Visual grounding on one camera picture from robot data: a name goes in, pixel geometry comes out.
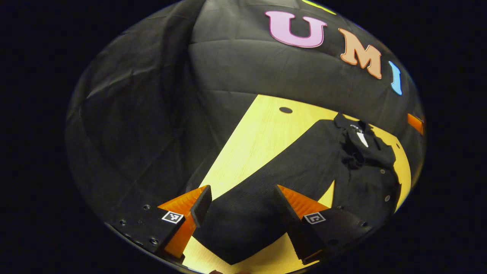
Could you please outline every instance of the screw hole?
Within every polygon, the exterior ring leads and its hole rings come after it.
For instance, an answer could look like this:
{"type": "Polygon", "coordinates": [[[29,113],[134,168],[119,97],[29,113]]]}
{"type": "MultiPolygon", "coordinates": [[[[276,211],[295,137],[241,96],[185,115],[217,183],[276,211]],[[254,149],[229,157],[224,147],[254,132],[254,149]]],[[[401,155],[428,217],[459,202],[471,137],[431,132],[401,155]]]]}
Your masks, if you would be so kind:
{"type": "Polygon", "coordinates": [[[159,243],[159,240],[156,238],[150,238],[149,242],[153,245],[157,245],[159,243]]]}
{"type": "Polygon", "coordinates": [[[329,245],[337,245],[338,244],[338,240],[337,239],[331,239],[328,241],[328,244],[329,245]]]}
{"type": "Polygon", "coordinates": [[[280,107],[279,110],[284,112],[284,113],[293,113],[292,109],[286,108],[286,107],[280,107]]]}

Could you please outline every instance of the yellow letter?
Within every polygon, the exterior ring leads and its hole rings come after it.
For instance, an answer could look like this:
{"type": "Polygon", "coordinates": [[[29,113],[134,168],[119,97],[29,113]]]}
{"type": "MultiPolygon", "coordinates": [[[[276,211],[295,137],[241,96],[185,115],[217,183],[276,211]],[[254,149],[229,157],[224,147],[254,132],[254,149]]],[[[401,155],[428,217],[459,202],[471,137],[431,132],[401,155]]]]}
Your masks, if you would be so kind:
{"type": "Polygon", "coordinates": [[[355,59],[355,54],[357,54],[360,66],[365,68],[365,66],[370,63],[367,67],[367,71],[377,79],[381,79],[380,52],[371,45],[368,45],[367,49],[364,49],[362,43],[360,43],[357,36],[353,35],[353,33],[342,28],[339,28],[338,30],[345,36],[345,53],[340,55],[341,59],[351,65],[356,65],[357,60],[355,59]]]}

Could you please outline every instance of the white tag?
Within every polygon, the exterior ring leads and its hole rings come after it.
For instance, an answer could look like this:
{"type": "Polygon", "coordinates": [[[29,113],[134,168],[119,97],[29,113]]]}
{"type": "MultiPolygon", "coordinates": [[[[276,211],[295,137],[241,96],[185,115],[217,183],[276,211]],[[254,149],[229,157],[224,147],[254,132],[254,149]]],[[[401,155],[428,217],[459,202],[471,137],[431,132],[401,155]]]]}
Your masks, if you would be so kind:
{"type": "Polygon", "coordinates": [[[364,134],[361,133],[361,132],[357,132],[357,135],[358,135],[358,138],[360,139],[360,141],[362,141],[362,143],[366,146],[366,147],[369,147],[369,144],[367,144],[367,141],[365,140],[365,137],[364,137],[364,134]]]}

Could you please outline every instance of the pink letter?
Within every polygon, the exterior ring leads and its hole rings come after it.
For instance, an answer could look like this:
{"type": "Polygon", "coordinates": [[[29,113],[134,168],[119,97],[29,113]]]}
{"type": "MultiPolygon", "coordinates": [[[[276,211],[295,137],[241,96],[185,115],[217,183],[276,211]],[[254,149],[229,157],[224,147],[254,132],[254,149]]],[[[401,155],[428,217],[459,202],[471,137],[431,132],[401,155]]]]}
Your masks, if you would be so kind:
{"type": "Polygon", "coordinates": [[[326,23],[311,17],[303,17],[309,23],[309,36],[298,37],[291,33],[291,19],[294,14],[282,11],[268,11],[265,15],[269,16],[269,29],[272,37],[277,41],[301,48],[316,48],[323,43],[323,27],[326,23]]]}

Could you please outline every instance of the black cloth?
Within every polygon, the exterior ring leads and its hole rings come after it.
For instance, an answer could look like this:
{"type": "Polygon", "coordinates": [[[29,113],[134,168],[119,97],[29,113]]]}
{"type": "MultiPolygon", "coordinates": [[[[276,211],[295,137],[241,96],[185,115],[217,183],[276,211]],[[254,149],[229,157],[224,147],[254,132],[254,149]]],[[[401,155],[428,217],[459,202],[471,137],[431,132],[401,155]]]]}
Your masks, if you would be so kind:
{"type": "Polygon", "coordinates": [[[273,199],[276,184],[318,200],[333,180],[334,205],[378,224],[395,208],[398,188],[390,186],[399,186],[396,176],[391,169],[380,172],[394,161],[392,148],[374,136],[364,122],[342,114],[334,120],[319,120],[274,159],[215,199],[193,236],[218,257],[235,264],[285,233],[273,199]],[[364,131],[370,149],[355,138],[356,128],[350,125],[364,131]],[[387,203],[386,193],[391,195],[387,203]]]}

